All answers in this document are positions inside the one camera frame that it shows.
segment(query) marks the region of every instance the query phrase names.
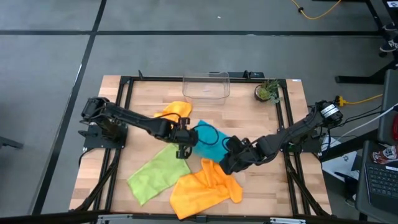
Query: transparent bin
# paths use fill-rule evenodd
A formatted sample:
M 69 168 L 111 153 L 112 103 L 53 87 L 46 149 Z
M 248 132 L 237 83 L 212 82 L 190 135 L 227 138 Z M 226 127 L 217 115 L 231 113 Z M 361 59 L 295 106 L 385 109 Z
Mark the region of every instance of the transparent bin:
M 191 104 L 223 105 L 229 96 L 229 74 L 184 73 L 182 94 Z

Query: wooden tabletop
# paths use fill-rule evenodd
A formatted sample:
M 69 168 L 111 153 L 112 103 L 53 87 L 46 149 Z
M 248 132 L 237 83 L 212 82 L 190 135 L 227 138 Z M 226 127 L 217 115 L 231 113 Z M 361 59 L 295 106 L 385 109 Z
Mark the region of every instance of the wooden tabletop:
M 119 80 L 120 76 L 104 76 L 99 96 L 115 101 Z M 203 119 L 229 136 L 248 137 L 252 141 L 259 136 L 275 133 L 279 127 L 276 108 L 269 101 L 261 103 L 254 99 L 253 93 L 256 85 L 258 84 L 231 83 L 231 94 L 224 105 L 193 105 L 190 115 L 191 125 L 194 126 L 200 119 Z M 124 105 L 126 89 L 121 105 Z M 308 113 L 302 83 L 300 80 L 287 80 L 287 89 L 294 121 L 298 121 Z M 161 112 L 173 101 L 184 101 L 181 82 L 136 81 L 133 86 L 130 110 L 152 117 L 154 113 Z M 287 125 L 284 99 L 281 98 L 281 101 L 284 123 Z M 126 147 L 122 150 L 119 162 L 111 211 L 174 214 L 169 204 L 173 187 L 149 200 L 144 206 L 140 206 L 126 182 L 130 175 L 150 161 L 165 146 L 166 143 L 154 139 L 146 131 L 133 126 L 129 127 Z M 94 149 L 81 160 L 70 208 L 79 206 L 97 184 L 103 155 L 104 149 Z M 330 213 L 330 204 L 319 161 L 312 154 L 307 153 L 301 154 L 301 160 L 306 186 L 322 208 Z M 200 158 L 194 154 L 187 159 L 187 164 L 192 172 L 201 169 Z M 243 188 L 243 201 L 233 203 L 228 199 L 201 214 L 292 215 L 282 153 L 279 153 L 268 164 L 253 165 L 233 175 Z M 100 208 L 104 207 L 107 191 L 108 186 L 105 186 Z M 297 186 L 296 197 L 299 211 L 303 212 L 300 191 Z

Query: plant pot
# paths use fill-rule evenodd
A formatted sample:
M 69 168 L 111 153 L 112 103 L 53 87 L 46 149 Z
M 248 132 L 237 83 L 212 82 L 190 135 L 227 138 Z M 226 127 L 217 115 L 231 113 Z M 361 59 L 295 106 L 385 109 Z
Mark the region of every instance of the plant pot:
M 260 101 L 260 102 L 268 101 L 269 99 L 265 99 L 265 100 L 264 100 L 264 99 L 260 98 L 260 96 L 258 96 L 258 94 L 257 94 L 257 89 L 258 89 L 259 87 L 261 87 L 261 85 L 258 85 L 258 86 L 254 89 L 254 97 L 255 97 L 255 99 L 258 100 L 258 101 Z

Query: yellow cloth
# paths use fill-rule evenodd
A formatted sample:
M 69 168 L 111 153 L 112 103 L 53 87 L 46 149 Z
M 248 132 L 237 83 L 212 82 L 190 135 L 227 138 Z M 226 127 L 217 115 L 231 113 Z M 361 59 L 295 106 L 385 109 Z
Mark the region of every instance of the yellow cloth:
M 179 219 L 199 213 L 228 198 L 235 203 L 243 199 L 242 187 L 220 165 L 202 159 L 203 170 L 181 177 L 173 189 L 170 204 Z
M 164 108 L 164 110 L 161 113 L 156 113 L 155 117 L 169 113 L 177 113 L 182 118 L 186 118 L 191 113 L 191 111 L 192 111 L 192 105 L 190 103 L 182 101 L 174 101 L 171 104 L 167 105 L 166 108 Z M 164 118 L 178 122 L 178 116 L 175 114 L 165 116 Z

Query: small plant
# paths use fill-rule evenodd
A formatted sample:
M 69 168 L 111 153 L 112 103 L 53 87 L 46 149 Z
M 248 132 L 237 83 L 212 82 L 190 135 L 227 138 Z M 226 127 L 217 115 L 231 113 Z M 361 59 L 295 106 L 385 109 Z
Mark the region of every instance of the small plant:
M 254 96 L 262 102 L 271 100 L 273 104 L 279 103 L 280 99 L 277 95 L 278 86 L 278 80 L 267 80 L 256 87 Z

